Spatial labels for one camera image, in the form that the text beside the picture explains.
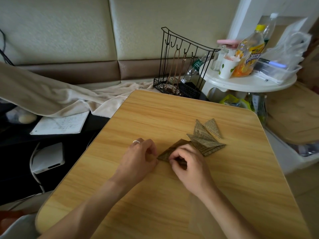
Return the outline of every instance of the white cup with green leaves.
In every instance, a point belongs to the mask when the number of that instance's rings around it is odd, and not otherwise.
[[[222,79],[229,79],[237,64],[239,63],[240,58],[235,56],[225,56],[221,61],[221,67],[219,70],[219,77]]]

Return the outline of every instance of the forearm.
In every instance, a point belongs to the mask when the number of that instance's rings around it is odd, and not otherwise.
[[[227,238],[261,238],[254,227],[236,210],[219,189],[209,188],[199,199],[216,219]]]
[[[71,211],[40,238],[90,238],[111,208],[129,190],[130,188],[111,178],[90,199]]]

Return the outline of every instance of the white round table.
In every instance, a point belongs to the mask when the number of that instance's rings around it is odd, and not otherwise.
[[[218,71],[213,71],[211,69],[211,65],[209,65],[207,68],[208,63],[209,62],[206,62],[205,65],[201,66],[199,69],[199,74],[201,74],[202,69],[204,69],[202,76],[204,76],[204,80],[206,82],[202,88],[202,92],[209,100],[213,99],[214,92],[216,90],[214,89],[212,91],[213,88],[218,88],[223,93],[228,90],[235,90],[239,91],[239,93],[242,93],[242,95],[239,96],[245,96],[247,92],[271,92],[286,89],[297,81],[296,74],[281,84],[277,84],[271,80],[266,81],[255,75],[249,75],[246,77],[231,77],[230,79],[225,80],[219,77]]]

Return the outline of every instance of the open notebook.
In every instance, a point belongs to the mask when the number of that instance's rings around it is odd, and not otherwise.
[[[42,117],[30,135],[80,133],[89,112],[68,117]]]

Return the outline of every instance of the yellow bottle cap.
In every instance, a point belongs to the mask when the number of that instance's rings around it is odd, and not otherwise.
[[[265,25],[258,24],[255,30],[262,32],[265,29],[265,27],[266,27]]]

